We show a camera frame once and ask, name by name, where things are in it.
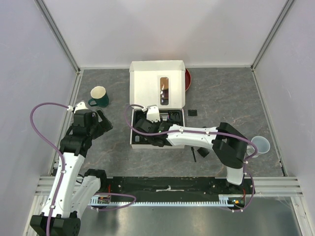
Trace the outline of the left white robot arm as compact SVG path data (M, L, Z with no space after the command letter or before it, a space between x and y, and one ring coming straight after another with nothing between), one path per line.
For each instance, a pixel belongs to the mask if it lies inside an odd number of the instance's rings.
M106 172L99 169L88 169L78 189L75 185L92 141L113 127L101 109L76 110L73 118L60 143L60 163L48 200L41 213L31 217L30 226L39 236L78 235L93 195L108 188Z

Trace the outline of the black comb guard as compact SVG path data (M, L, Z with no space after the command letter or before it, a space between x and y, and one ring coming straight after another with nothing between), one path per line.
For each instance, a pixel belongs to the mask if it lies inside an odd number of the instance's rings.
M197 152L203 157L205 158L209 153L210 153L210 150L207 149L207 148L204 148L204 147L200 147Z
M188 116L190 116L190 117L198 116L197 110L195 110L195 109L188 110Z

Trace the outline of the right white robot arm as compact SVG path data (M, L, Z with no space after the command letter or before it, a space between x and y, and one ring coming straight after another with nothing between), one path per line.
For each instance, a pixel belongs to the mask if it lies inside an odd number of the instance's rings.
M227 191L235 194L243 188L247 139L230 124L222 122L219 127L193 128L142 118L133 126L133 131L157 147L185 145L213 150L226 166Z

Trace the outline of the black cleaning brush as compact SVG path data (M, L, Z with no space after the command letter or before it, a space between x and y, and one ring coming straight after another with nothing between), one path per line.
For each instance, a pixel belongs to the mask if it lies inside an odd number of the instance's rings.
M194 147L191 147L191 151L192 151L192 155L193 155L193 159L194 159L194 162L196 163L196 156L195 156L195 151L194 151Z

